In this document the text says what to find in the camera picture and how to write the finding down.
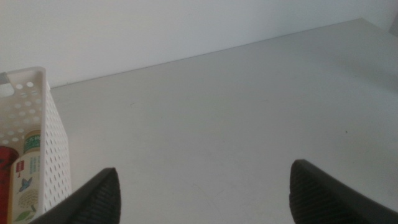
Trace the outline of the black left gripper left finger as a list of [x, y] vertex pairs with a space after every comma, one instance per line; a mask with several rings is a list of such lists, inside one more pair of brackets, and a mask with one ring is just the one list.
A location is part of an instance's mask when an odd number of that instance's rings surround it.
[[115, 168], [105, 168], [63, 202], [32, 223], [118, 224], [121, 219], [121, 189]]

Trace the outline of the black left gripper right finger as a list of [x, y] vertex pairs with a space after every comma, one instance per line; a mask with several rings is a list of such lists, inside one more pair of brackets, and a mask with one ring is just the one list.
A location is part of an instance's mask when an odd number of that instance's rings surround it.
[[297, 159], [290, 168], [289, 207], [295, 223], [397, 224], [396, 211], [304, 159]]

